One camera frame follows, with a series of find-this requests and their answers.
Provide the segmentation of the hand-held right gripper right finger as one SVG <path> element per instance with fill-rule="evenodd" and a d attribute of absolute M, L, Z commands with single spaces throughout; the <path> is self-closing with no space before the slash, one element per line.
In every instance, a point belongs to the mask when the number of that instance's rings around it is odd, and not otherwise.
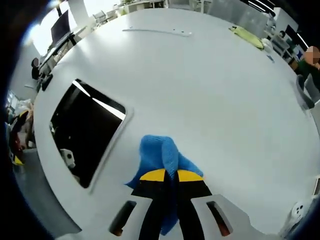
<path fill-rule="evenodd" d="M 177 171 L 177 215 L 185 240 L 262 240 L 249 216 L 220 194 L 212 194 L 204 178 Z"/>

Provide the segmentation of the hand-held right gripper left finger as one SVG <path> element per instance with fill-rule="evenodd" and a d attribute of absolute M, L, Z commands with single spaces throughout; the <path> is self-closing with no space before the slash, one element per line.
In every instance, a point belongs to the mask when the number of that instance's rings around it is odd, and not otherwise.
<path fill-rule="evenodd" d="M 161 168 L 145 173 L 130 196 L 108 231 L 127 240 L 158 240 L 167 214 L 167 171 Z"/>

